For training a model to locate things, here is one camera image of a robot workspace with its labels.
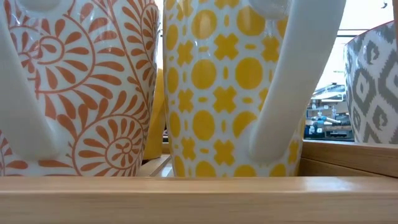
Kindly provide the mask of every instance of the white mug handle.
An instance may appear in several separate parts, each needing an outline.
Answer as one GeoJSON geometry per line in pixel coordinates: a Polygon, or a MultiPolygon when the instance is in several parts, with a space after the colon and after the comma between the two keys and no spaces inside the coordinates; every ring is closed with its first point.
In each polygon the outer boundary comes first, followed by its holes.
{"type": "MultiPolygon", "coordinates": [[[[20,0],[27,7],[50,9],[60,0],[20,0]]],[[[27,160],[48,159],[58,154],[57,139],[28,86],[8,31],[6,13],[0,13],[0,130],[11,149],[27,160]]]]}
{"type": "Polygon", "coordinates": [[[274,78],[251,133],[249,153],[255,161],[273,162],[288,148],[328,61],[345,2],[292,1],[274,78]]]}

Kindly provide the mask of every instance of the orange patterned mug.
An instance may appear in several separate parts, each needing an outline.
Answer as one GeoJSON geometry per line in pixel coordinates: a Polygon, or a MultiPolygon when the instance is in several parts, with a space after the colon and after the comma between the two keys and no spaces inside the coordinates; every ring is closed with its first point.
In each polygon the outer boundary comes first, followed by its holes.
{"type": "Polygon", "coordinates": [[[0,3],[0,175],[134,176],[156,80],[154,0],[0,3]]]}

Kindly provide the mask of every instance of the wooden crate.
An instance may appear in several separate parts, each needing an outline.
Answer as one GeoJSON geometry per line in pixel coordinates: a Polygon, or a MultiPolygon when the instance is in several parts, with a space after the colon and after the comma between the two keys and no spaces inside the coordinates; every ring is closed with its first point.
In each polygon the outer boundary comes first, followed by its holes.
{"type": "Polygon", "coordinates": [[[300,174],[310,177],[178,179],[165,178],[172,168],[164,154],[135,178],[2,177],[0,220],[398,223],[397,166],[393,146],[305,141],[300,174]]]}

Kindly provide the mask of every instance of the yellow patterned mug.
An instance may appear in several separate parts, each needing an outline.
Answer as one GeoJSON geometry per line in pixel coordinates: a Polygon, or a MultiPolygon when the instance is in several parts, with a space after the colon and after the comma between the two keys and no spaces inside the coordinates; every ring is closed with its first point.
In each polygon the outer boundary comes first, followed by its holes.
{"type": "Polygon", "coordinates": [[[297,174],[301,114],[345,1],[289,3],[165,1],[166,113],[176,176],[297,174]]]}

